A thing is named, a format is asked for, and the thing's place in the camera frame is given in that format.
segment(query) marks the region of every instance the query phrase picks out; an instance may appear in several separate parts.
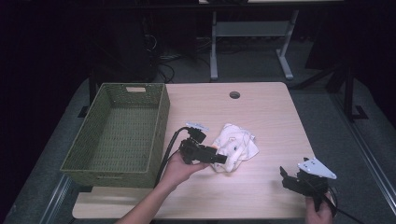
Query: person's arm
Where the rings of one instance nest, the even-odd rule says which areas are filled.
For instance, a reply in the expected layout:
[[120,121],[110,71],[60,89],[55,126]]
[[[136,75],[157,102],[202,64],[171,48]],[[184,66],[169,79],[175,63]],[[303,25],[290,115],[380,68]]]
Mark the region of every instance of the person's arm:
[[315,211],[314,199],[311,197],[305,197],[306,205],[306,224],[332,224],[332,209],[326,202],[320,204],[318,211]]
[[205,169],[208,165],[209,164],[205,163],[188,165],[184,163],[180,153],[175,153],[169,160],[163,173],[163,178],[157,187],[116,223],[150,223],[161,205],[163,205],[163,201],[165,201],[166,197],[168,197],[179,184],[188,180],[193,173]]

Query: green wicker basket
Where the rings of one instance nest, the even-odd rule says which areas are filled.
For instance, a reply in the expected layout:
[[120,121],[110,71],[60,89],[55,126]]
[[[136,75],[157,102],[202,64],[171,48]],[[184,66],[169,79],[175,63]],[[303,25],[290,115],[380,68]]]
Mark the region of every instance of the green wicker basket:
[[164,84],[104,83],[61,171],[85,186],[152,188],[169,106]]

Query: wooden table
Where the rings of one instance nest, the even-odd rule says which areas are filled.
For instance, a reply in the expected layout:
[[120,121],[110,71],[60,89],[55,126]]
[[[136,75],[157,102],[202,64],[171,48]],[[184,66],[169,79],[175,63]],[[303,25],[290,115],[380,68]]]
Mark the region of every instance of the wooden table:
[[[279,166],[290,175],[297,163],[314,153],[289,91],[283,83],[168,84],[171,101],[165,146],[187,121],[210,130],[204,145],[211,145],[225,123],[245,128],[256,136],[260,152],[243,161],[233,173],[211,167],[191,176],[165,200],[155,218],[229,219],[304,217],[304,196],[282,187]],[[230,97],[240,93],[239,99]],[[173,151],[187,137],[180,133]],[[81,192],[75,218],[119,218],[150,189],[99,188]]]

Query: metal stand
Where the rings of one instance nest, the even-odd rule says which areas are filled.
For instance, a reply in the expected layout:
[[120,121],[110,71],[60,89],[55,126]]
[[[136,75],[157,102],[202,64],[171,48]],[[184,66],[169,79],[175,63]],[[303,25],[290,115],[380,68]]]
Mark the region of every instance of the metal stand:
[[353,122],[354,119],[368,119],[368,116],[364,112],[363,108],[360,105],[355,105],[358,114],[353,114],[353,74],[350,71],[350,67],[338,63],[326,70],[319,72],[313,77],[303,81],[295,86],[289,87],[289,90],[302,90],[305,87],[313,84],[314,82],[320,80],[327,75],[332,75],[331,79],[326,85],[326,90],[329,93],[337,93],[340,91],[341,86],[345,82],[345,94],[344,94],[344,113],[346,117]]
[[293,74],[290,71],[285,55],[298,12],[298,10],[294,10],[289,21],[217,21],[216,11],[214,11],[212,21],[212,51],[210,52],[210,79],[217,80],[219,78],[216,58],[217,36],[284,36],[285,43],[282,49],[276,50],[276,55],[286,79],[293,79]]

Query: white cloth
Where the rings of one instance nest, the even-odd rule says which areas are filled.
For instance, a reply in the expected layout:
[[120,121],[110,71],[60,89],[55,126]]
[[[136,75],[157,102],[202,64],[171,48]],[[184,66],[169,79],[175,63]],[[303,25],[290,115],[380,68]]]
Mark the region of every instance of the white cloth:
[[216,172],[231,172],[236,170],[242,161],[254,157],[259,153],[259,149],[253,142],[254,138],[255,136],[248,130],[231,123],[225,124],[219,137],[213,143],[213,147],[218,149],[218,154],[228,158],[224,164],[212,164],[213,169]]

